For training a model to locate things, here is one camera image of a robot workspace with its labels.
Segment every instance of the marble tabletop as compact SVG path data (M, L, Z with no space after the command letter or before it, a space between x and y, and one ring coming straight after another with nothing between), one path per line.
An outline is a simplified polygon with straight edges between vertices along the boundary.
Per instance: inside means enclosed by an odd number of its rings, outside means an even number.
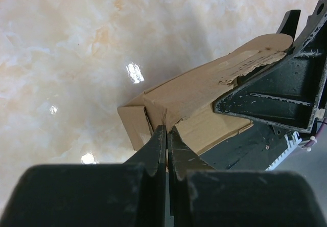
M116 108L318 0L0 0L0 212L44 163L134 154Z

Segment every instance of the black bracket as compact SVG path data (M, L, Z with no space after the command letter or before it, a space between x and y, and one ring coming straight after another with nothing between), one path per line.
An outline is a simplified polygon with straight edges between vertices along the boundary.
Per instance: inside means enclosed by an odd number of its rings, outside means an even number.
M287 12L278 33L294 38L299 14ZM319 0L286 57L239 78L235 89L214 102L214 112L310 132L327 99L326 21L327 0Z

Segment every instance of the crushed cardboard box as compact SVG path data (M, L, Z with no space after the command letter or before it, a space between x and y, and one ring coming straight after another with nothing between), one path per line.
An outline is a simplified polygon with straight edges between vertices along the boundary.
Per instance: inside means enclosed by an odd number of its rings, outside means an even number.
M183 141L197 154L252 126L247 119L213 113L212 102L233 89L234 80L282 59L293 39L285 34L259 36L232 53L144 91L118 108L134 150L165 124L176 126Z

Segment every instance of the brown cardboard box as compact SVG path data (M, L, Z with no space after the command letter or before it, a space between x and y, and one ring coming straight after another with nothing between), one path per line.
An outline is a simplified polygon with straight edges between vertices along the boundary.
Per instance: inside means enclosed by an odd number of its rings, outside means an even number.
M197 154L251 127L250 120L213 113L212 102L233 89L238 76L282 59L292 42L292 37L285 34L262 35L119 107L133 148L139 150L160 124L165 124L168 131L175 125L183 141Z

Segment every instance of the marble pattern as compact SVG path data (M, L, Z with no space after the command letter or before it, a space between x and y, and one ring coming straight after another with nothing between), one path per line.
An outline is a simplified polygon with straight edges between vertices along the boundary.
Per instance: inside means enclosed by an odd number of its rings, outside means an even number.
M31 165L123 162L116 108L317 0L0 0L0 211Z

